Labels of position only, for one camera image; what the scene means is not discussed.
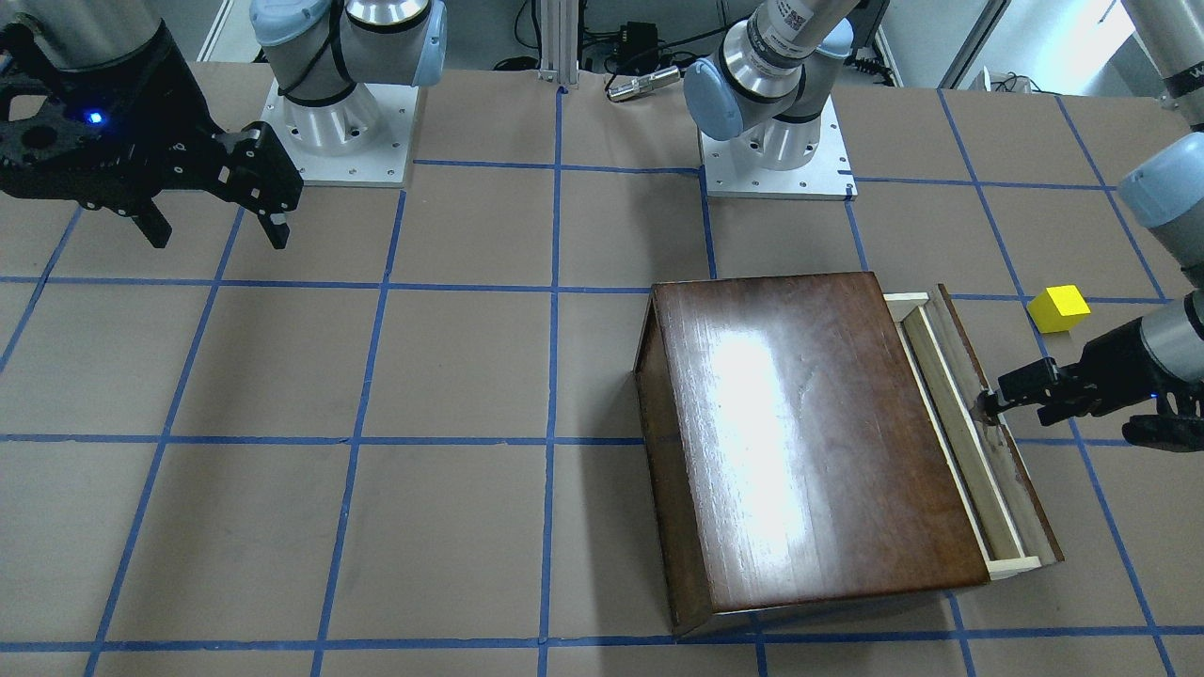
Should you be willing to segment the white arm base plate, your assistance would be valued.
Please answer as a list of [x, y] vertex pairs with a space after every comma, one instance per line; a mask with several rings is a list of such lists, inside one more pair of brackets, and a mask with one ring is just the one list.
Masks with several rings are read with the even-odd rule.
[[766, 120], [734, 140], [698, 133], [712, 198], [851, 200], [858, 188], [832, 98], [805, 123]]
[[342, 102], [306, 107], [268, 88], [262, 120], [278, 134], [306, 187], [403, 189], [425, 90], [358, 83]]

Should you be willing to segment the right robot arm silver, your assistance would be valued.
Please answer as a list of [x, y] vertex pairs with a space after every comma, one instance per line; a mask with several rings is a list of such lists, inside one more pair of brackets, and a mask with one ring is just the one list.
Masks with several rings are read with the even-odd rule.
[[2, 4], [2, 192], [108, 210], [155, 248], [172, 228], [154, 200], [201, 190], [255, 214], [282, 249], [318, 163], [382, 179], [405, 172], [405, 116], [384, 92], [437, 86], [442, 1], [254, 1], [275, 73], [275, 114], [237, 133], [216, 123], [166, 22], [144, 1]]

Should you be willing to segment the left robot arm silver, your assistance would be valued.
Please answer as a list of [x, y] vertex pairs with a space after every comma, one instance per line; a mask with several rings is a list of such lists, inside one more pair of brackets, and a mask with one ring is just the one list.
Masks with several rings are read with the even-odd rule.
[[[718, 51], [684, 73], [689, 114], [701, 133], [727, 141], [765, 120], [799, 117], [804, 95], [818, 92], [805, 60], [852, 8], [851, 1], [766, 1], [730, 27]], [[1193, 290], [1092, 338], [1078, 363], [1044, 358], [1002, 373], [976, 396], [974, 412], [997, 425], [1003, 412], [1033, 404], [1050, 426], [1151, 400], [1156, 411], [1127, 420], [1125, 440], [1202, 451], [1202, 4], [1127, 1], [1125, 8], [1190, 133], [1119, 181], [1119, 196]]]

